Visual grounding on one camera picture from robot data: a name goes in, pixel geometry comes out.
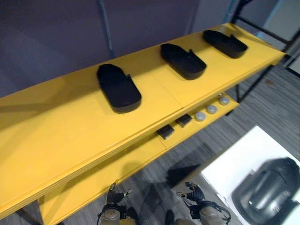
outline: lower shelf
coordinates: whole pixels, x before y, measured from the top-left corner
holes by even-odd
[[[175,145],[179,144],[180,142],[184,141],[191,135],[195,134],[199,130],[205,128],[209,124],[213,123],[221,116],[225,115],[226,113],[230,112],[232,109],[237,107],[239,104],[235,102],[231,97],[227,94],[223,94],[224,97],[229,98],[229,104],[221,105],[217,99],[207,102],[206,105],[202,105],[189,113],[189,115],[193,118],[185,127],[181,127],[178,123],[173,122],[170,125],[175,130],[173,134],[170,135],[166,140],[164,140],[161,136],[159,136],[160,141],[162,144],[167,148],[170,149]],[[217,107],[217,112],[214,114],[209,114],[206,112],[207,105],[215,105]],[[197,121],[195,119],[196,112],[203,112],[206,115],[204,121]]]
[[[216,105],[218,111],[214,115],[206,113],[206,119],[202,122],[195,120],[194,113],[204,112],[206,105],[199,107],[191,112],[193,119],[184,128],[175,122],[171,124],[175,132],[167,140],[153,134],[41,197],[38,202],[44,224],[58,224],[103,195],[112,183],[124,181],[178,143],[238,106],[238,103],[230,100],[226,106],[220,105],[217,99],[209,102],[208,104]]]

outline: purple wall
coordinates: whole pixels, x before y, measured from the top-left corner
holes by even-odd
[[[277,1],[255,0],[245,17],[263,25]],[[221,24],[230,0],[104,3],[121,56]],[[97,0],[0,0],[0,97],[108,60],[100,18]]]
[[[108,59],[94,0],[4,0],[0,9],[0,96]]]

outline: yellow shelf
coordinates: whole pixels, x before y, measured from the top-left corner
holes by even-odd
[[[44,224],[58,224],[166,151],[158,137],[151,135],[56,188],[38,200]]]
[[[157,129],[215,98],[284,53],[243,29],[225,24],[248,45],[230,59],[205,43],[202,33],[169,43],[194,52],[207,64],[186,81],[160,57],[160,45],[105,63],[131,74],[142,104],[114,113],[98,86],[100,64],[0,99],[0,218],[88,171]]]
[[[211,30],[227,35],[233,34],[245,43],[248,49],[242,57],[232,59],[206,43],[202,38],[202,31],[170,41],[169,43],[179,45],[186,51],[193,49],[207,65],[204,73],[195,80],[185,80],[168,65],[160,67],[159,71],[153,74],[183,107],[204,99],[206,101],[216,92],[226,91],[264,67],[276,64],[284,55],[236,25],[225,24]]]
[[[220,105],[216,99],[208,102],[207,105],[214,104],[217,106],[218,111],[214,115],[206,113],[205,121],[198,122],[193,115],[197,111],[204,112],[203,108],[206,105],[191,112],[190,115],[193,119],[184,128],[172,123],[175,132],[169,139],[164,140],[158,135],[151,135],[41,197],[39,204],[44,224],[55,225],[69,217],[72,213],[104,194],[115,181],[117,183],[122,182],[176,144],[238,106],[238,103],[230,100],[230,103],[225,106]]]
[[[161,136],[159,136],[159,140],[161,143],[167,148],[171,149],[178,143],[184,141],[191,135],[195,134],[199,130],[205,128],[209,124],[213,123],[217,119],[219,119],[221,116],[227,114],[230,112],[232,109],[237,107],[239,104],[235,102],[231,97],[228,95],[224,94],[224,96],[228,97],[230,99],[230,102],[228,105],[221,105],[217,99],[214,99],[212,101],[209,101],[207,104],[202,105],[190,113],[188,113],[191,117],[192,120],[185,126],[181,127],[177,122],[173,122],[170,125],[173,127],[175,130],[173,134],[171,134],[166,140],[164,140]],[[206,112],[206,106],[207,105],[215,105],[217,107],[217,112],[215,114],[209,114]],[[206,118],[204,121],[197,121],[195,119],[195,113],[196,112],[203,112],[206,115]]]

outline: gray round button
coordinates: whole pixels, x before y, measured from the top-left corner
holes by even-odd
[[[218,110],[217,107],[214,106],[214,105],[209,105],[209,106],[206,107],[206,111],[209,114],[215,114],[217,110]]]
[[[195,118],[197,121],[203,121],[206,118],[206,115],[203,112],[197,112],[195,114]]]
[[[229,104],[229,98],[227,98],[227,97],[221,97],[221,98],[219,99],[219,103],[220,103],[221,105],[228,105],[228,104]]]

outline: gray carpet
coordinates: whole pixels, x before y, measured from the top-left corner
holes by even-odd
[[[258,74],[244,81],[241,91],[257,77]],[[227,149],[255,125],[299,159],[299,87],[300,79],[295,75],[280,66],[273,68],[230,116],[220,118],[119,185],[117,190],[120,191],[134,189],[122,203],[137,210],[142,225],[163,225],[168,209],[173,210],[176,218],[191,218],[186,205],[170,190],[168,171],[183,167],[193,169],[194,165]],[[234,89],[227,93],[235,96]],[[104,203],[104,196],[98,198],[66,219],[65,225],[95,225]],[[41,219],[36,202],[26,210]],[[0,225],[28,223],[14,213],[0,220]]]

